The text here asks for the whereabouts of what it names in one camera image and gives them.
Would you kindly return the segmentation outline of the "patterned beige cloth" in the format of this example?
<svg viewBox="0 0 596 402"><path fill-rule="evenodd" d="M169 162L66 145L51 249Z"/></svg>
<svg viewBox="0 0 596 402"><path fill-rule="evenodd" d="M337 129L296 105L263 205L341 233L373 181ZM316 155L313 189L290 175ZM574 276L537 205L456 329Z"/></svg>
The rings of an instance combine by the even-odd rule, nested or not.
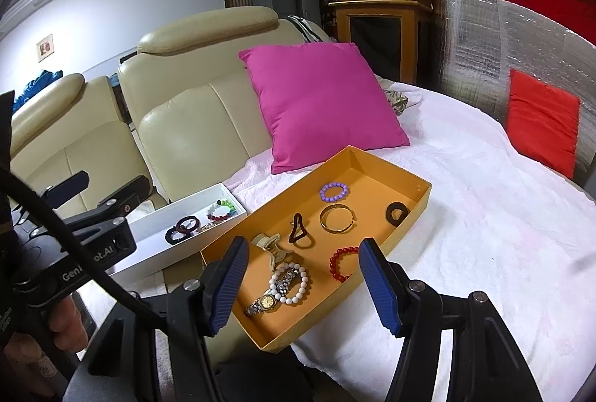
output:
<svg viewBox="0 0 596 402"><path fill-rule="evenodd" d="M385 96L396 115L404 113L409 103L409 99L406 95L399 91L385 90Z"/></svg>

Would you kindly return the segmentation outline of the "gold metal bangle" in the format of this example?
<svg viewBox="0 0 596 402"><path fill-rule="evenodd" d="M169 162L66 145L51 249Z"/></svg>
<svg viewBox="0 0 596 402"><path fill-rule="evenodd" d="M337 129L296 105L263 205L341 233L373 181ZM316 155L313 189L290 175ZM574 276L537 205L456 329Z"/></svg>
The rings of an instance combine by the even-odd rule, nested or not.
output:
<svg viewBox="0 0 596 402"><path fill-rule="evenodd" d="M356 226L356 214L345 204L329 204L321 210L319 221L329 234L346 234Z"/></svg>

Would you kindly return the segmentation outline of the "white cardboard box lid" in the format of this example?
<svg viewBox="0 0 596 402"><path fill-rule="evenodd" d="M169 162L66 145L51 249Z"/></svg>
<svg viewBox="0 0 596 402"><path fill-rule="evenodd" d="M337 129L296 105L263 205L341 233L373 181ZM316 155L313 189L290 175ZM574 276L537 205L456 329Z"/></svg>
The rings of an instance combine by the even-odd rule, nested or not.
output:
<svg viewBox="0 0 596 402"><path fill-rule="evenodd" d="M122 285L193 256L247 215L222 184L177 200L129 224L135 251L108 270Z"/></svg>

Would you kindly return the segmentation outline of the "cream leather sofa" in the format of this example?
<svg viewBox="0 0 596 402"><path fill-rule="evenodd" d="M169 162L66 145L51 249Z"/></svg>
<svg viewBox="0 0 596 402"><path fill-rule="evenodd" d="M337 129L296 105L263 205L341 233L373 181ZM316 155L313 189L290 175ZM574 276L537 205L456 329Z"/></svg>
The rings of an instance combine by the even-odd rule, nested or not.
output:
<svg viewBox="0 0 596 402"><path fill-rule="evenodd" d="M34 190L85 171L88 188L61 208L89 210L137 176L156 206L223 182L267 151L271 136L240 52L324 40L265 6L187 16L145 35L106 77L54 82L12 121L11 170Z"/></svg>

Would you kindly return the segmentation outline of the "magenta pillow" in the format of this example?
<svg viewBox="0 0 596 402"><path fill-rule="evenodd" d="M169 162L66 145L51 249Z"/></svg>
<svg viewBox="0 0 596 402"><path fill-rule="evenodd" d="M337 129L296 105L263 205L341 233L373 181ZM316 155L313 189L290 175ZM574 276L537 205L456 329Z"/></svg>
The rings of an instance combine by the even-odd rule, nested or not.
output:
<svg viewBox="0 0 596 402"><path fill-rule="evenodd" d="M272 174L324 162L347 146L379 150L410 144L355 44L265 45L238 57L272 138Z"/></svg>

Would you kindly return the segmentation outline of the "small red cushion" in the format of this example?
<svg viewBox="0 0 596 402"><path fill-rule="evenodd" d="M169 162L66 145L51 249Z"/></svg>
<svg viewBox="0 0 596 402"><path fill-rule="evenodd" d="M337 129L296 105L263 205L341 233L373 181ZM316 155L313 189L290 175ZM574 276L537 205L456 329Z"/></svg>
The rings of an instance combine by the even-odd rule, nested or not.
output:
<svg viewBox="0 0 596 402"><path fill-rule="evenodd" d="M580 99L516 69L509 79L505 130L511 145L519 154L572 179Z"/></svg>

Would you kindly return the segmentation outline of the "black wide ring bangle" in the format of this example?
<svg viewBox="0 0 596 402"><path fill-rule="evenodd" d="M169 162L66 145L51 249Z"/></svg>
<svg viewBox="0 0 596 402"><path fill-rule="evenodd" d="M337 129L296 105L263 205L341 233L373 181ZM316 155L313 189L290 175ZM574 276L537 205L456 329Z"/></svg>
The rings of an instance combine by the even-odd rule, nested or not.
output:
<svg viewBox="0 0 596 402"><path fill-rule="evenodd" d="M408 217L410 210L402 202L392 202L386 208L385 217L389 224L398 227Z"/></svg>

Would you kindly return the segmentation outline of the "orange cardboard tray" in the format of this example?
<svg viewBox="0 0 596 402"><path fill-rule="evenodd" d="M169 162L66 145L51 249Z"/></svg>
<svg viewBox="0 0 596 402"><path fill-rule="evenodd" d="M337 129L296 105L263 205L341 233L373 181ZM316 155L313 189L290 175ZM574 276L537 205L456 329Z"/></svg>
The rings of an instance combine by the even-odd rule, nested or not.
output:
<svg viewBox="0 0 596 402"><path fill-rule="evenodd" d="M368 152L347 147L285 191L244 217L231 230L203 248L203 261L222 258L231 241L241 235L281 234L281 248L308 273L304 298L295 306L248 317L244 311L269 286L268 255L251 244L247 272L240 285L233 315L262 351L278 352L317 324L361 284L354 248L364 238L377 241L389 254L418 220L431 191L428 181ZM386 220L387 206L402 202L410 210L398 227ZM346 234L329 234L320 225L321 210L342 203L356 214L356 226Z"/></svg>

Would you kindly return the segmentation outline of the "silver gold wristwatch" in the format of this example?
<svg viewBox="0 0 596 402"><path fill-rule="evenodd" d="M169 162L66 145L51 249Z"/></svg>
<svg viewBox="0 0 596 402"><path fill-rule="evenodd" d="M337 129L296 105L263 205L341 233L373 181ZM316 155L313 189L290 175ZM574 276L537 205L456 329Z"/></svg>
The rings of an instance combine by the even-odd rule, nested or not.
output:
<svg viewBox="0 0 596 402"><path fill-rule="evenodd" d="M247 307L244 314L248 317L268 312L277 304L293 304L293 297L288 297L291 283L294 279L302 279L302 269L295 263L282 263L275 269L269 280L269 288Z"/></svg>

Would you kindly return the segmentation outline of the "white textured blanket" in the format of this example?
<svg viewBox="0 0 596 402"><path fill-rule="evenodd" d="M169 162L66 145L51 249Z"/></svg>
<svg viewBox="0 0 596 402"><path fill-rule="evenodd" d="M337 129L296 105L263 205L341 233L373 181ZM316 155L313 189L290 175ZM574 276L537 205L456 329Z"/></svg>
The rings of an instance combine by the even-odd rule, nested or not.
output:
<svg viewBox="0 0 596 402"><path fill-rule="evenodd" d="M485 291L544 401L571 401L595 366L595 202L517 153L489 115L451 97L379 78L408 106L410 147L373 154L432 184L426 210L389 259L438 292ZM271 150L224 185L254 211L314 167L272 176ZM359 401L383 401L402 340L359 286L291 349L297 369L330 376Z"/></svg>

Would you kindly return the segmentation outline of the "beige hair claw clip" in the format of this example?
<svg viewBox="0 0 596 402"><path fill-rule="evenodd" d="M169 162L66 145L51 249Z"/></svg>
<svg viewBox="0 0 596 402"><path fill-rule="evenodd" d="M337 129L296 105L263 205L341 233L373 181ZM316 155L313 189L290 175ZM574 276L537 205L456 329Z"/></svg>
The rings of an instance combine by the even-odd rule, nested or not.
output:
<svg viewBox="0 0 596 402"><path fill-rule="evenodd" d="M264 251L269 257L269 268L271 272L275 271L275 268L280 265L285 258L293 254L292 251L285 250L279 246L281 241L281 234L268 235L264 232L257 234L251 243Z"/></svg>

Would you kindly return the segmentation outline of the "silver foil insulation panel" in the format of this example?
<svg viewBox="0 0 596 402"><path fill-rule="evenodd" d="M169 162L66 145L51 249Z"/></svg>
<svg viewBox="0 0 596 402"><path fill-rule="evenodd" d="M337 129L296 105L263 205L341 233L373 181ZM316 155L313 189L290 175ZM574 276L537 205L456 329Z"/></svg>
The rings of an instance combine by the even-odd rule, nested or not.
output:
<svg viewBox="0 0 596 402"><path fill-rule="evenodd" d="M595 183L595 46L506 0L434 0L437 91L504 123L512 69L580 99L573 180Z"/></svg>

